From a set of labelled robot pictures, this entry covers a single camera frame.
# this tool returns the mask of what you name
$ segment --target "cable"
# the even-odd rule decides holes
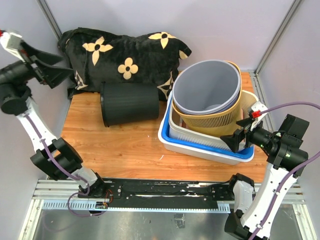
[[[57,160],[52,156],[46,142],[45,139],[42,139],[42,135],[39,132],[38,128],[36,127],[35,123],[32,121],[32,119],[30,118],[29,115],[26,115],[25,118],[29,121],[29,123],[31,124],[32,128],[34,129],[35,133],[38,135],[40,141],[42,142],[45,152],[48,155],[48,157],[50,158],[50,160],[52,161],[52,163],[61,171],[63,172],[66,176],[68,176],[69,178],[75,180],[75,181],[79,181],[80,178],[79,177],[75,177],[72,174],[70,174],[67,170],[65,170],[58,162]]]
[[[34,129],[35,133],[38,135],[40,141],[42,142],[43,144],[43,147],[45,149],[45,152],[47,153],[49,159],[52,161],[52,163],[61,171],[63,172],[66,176],[68,176],[69,178],[75,180],[75,181],[84,181],[86,186],[87,186],[87,190],[86,190],[86,193],[83,193],[83,192],[75,192],[73,194],[71,194],[71,196],[68,198],[68,201],[67,201],[67,208],[69,210],[69,212],[77,217],[80,217],[80,218],[85,218],[85,217],[92,217],[92,216],[100,216],[102,214],[105,213],[105,211],[101,212],[101,213],[91,213],[91,214],[78,214],[76,212],[74,212],[71,207],[70,207],[70,201],[71,201],[71,198],[75,195],[81,195],[81,196],[88,196],[89,193],[90,193],[90,185],[88,183],[88,181],[86,179],[84,179],[83,177],[79,176],[79,175],[76,175],[76,176],[73,176],[72,174],[70,174],[67,170],[65,170],[57,161],[56,159],[52,156],[47,144],[46,144],[46,141],[45,139],[42,139],[42,135],[41,133],[39,132],[38,128],[36,127],[35,123],[32,121],[32,119],[30,118],[29,115],[26,115],[25,116],[26,119],[29,121],[29,123],[31,124],[32,128]]]
[[[75,193],[73,193],[73,194],[70,195],[70,197],[68,198],[67,204],[66,204],[69,212],[70,212],[71,214],[79,217],[79,218],[86,218],[86,217],[92,217],[92,216],[100,216],[100,215],[104,214],[106,211],[103,211],[103,212],[101,212],[101,213],[79,214],[79,213],[74,212],[74,211],[71,209],[71,207],[70,207],[70,201],[71,201],[71,199],[72,199],[73,196],[75,196],[75,195],[88,196],[89,193],[90,193],[90,186],[89,186],[88,181],[87,181],[86,179],[84,179],[83,177],[81,177],[81,176],[78,176],[78,177],[80,178],[80,180],[82,180],[82,181],[84,181],[84,182],[86,183],[86,185],[87,185],[87,190],[86,190],[86,193],[83,193],[83,192],[75,192]]]
[[[274,106],[271,107],[265,111],[262,111],[261,114],[265,114],[265,113],[269,113],[273,110],[277,110],[277,109],[281,109],[284,107],[288,107],[288,106],[293,106],[293,105],[308,105],[311,107],[314,107],[316,109],[320,110],[320,105],[315,104],[313,102],[307,102],[307,101],[293,101],[293,102],[288,102],[288,103],[284,103],[284,104],[280,104],[278,106]],[[313,162],[314,160],[316,160],[318,157],[320,157],[320,151],[315,154],[313,157],[309,158],[307,161],[304,161],[303,163],[299,164],[298,166],[296,166],[295,168],[293,168],[287,175],[284,176],[284,178],[282,179],[282,181],[279,183],[279,186],[277,187],[276,191],[274,192],[273,198],[270,202],[269,208],[267,209],[265,216],[263,217],[260,226],[263,227],[264,224],[266,223],[268,217],[270,216],[271,212],[272,212],[272,208],[274,207],[276,200],[277,200],[277,193],[280,193],[282,187],[284,186],[284,184],[286,183],[286,181],[299,169],[305,167],[306,165],[308,165],[309,163]],[[252,233],[252,235],[249,237],[248,240],[253,240],[255,238],[255,236],[258,234],[258,232],[260,231],[260,228],[256,228],[254,230],[254,232]]]
[[[114,200],[114,193],[110,190],[110,189],[107,189],[107,191],[109,191],[111,194],[111,197],[110,197],[110,202],[109,202],[109,204],[110,203],[112,203],[112,201]]]
[[[210,185],[210,187],[220,186],[220,185],[223,185],[223,184],[228,184],[229,182],[230,182],[230,180],[228,180],[228,181],[223,181],[223,182],[218,182],[218,183],[214,183],[214,184]]]

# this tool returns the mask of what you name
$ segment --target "blue plastic tray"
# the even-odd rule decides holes
[[[163,122],[163,128],[162,128],[162,132],[161,132],[161,136],[163,137],[163,139],[169,143],[181,144],[184,146],[189,146],[192,148],[197,148],[197,149],[207,150],[210,152],[224,154],[224,155],[232,156],[232,157],[239,158],[239,159],[249,159],[254,154],[254,147],[253,146],[249,147],[249,148],[245,148],[240,152],[233,153],[232,151],[226,151],[226,150],[223,150],[223,149],[220,149],[217,147],[206,146],[206,145],[202,145],[202,144],[198,144],[198,143],[193,143],[193,142],[188,142],[188,141],[183,141],[183,140],[171,138],[169,135],[169,129],[170,129],[169,115],[170,115],[170,108],[168,108],[166,111],[166,115],[165,115],[164,122]]]

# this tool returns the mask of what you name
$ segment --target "metal floor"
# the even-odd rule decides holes
[[[110,211],[79,218],[67,210],[43,210],[33,240],[235,240],[224,232],[227,217],[224,213],[185,213],[183,221],[181,215],[170,212]],[[292,205],[279,209],[270,239],[302,240]]]

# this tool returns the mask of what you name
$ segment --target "tan flower pattern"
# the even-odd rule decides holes
[[[67,41],[65,41],[65,47],[67,47],[68,46],[68,42],[70,41],[70,38],[67,40]]]
[[[188,56],[183,51],[179,50],[179,57],[180,59],[186,59]]]
[[[136,74],[138,72],[138,66],[133,64],[134,61],[131,57],[128,57],[124,64],[121,64],[118,67],[118,72],[123,74],[123,78],[125,80],[129,80],[132,76],[132,74]]]
[[[75,87],[75,89],[80,90],[88,86],[84,83],[82,77],[79,75],[77,70],[75,71],[74,79],[77,83],[77,86]]]
[[[155,33],[155,34],[152,34],[151,36],[149,36],[149,39],[152,39],[152,40],[159,40],[160,39],[160,43],[161,43],[161,46],[163,49],[165,49],[165,47],[167,46],[168,42],[169,42],[169,39],[176,39],[175,36],[172,36],[171,34],[165,32],[165,31],[162,31],[161,33]]]
[[[160,89],[163,94],[165,95],[165,98],[168,100],[169,94],[171,92],[171,89],[174,85],[174,80],[172,78],[172,71],[170,72],[170,78],[168,81],[166,81],[164,84],[157,86],[158,89]]]
[[[99,52],[104,53],[113,48],[113,46],[111,46],[110,44],[103,45],[104,41],[105,41],[105,38],[102,36],[97,41],[95,41],[95,43],[90,42],[90,43],[84,43],[82,45],[82,47],[84,47],[85,50],[87,50],[88,52],[93,52],[92,62],[94,66],[97,64],[99,60],[99,56],[100,56]]]

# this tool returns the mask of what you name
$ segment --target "red connector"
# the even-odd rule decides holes
[[[2,35],[5,33],[5,30],[0,29],[0,38],[2,37]]]
[[[260,110],[254,111],[254,112],[252,113],[252,117],[253,117],[254,119],[256,119],[256,118],[258,118],[258,117],[260,117],[260,116],[261,116],[261,111],[260,111]]]

